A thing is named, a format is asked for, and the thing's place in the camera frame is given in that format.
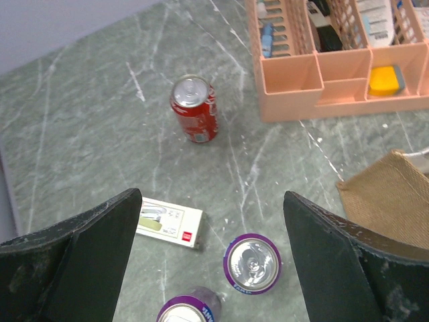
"red soda can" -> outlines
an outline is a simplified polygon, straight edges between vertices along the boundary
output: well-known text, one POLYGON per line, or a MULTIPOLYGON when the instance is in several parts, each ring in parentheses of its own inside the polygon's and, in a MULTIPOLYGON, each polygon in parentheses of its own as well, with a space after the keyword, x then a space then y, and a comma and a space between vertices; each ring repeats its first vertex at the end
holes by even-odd
POLYGON ((190 141, 205 143, 217 135, 216 93, 202 77, 180 77, 173 86, 170 105, 190 141))

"white wall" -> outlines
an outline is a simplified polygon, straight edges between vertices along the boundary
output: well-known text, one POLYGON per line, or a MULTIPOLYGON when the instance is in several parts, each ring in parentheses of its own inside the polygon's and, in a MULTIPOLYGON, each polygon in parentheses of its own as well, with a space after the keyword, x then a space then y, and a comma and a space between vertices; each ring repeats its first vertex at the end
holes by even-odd
POLYGON ((0 0, 0 74, 160 0, 0 0))

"burlap bag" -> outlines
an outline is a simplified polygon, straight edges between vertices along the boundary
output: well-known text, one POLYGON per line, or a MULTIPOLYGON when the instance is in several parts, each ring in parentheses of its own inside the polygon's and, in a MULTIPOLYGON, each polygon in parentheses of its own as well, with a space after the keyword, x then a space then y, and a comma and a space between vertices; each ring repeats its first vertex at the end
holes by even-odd
POLYGON ((349 220, 429 250, 429 178, 394 150, 337 187, 349 220))

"pink plastic organizer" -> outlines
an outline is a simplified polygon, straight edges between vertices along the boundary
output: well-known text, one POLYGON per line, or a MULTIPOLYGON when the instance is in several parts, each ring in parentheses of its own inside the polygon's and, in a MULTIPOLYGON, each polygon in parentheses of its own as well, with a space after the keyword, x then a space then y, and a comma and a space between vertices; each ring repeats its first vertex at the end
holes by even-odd
POLYGON ((318 53, 306 0, 265 0, 273 22, 274 57, 261 54, 256 0, 245 0, 255 82, 264 122, 429 108, 429 44, 411 0, 391 0, 394 44, 369 45, 355 0, 328 0, 331 22, 346 50, 318 53), (397 96, 368 95, 371 69, 397 64, 406 88, 397 96))

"yellow sponge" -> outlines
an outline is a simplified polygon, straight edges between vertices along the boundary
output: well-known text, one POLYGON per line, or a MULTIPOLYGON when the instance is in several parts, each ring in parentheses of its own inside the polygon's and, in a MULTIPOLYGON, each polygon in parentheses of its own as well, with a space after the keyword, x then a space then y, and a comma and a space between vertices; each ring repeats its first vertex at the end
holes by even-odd
POLYGON ((390 96, 405 88, 405 80, 398 65, 373 68, 369 78, 369 94, 390 96))

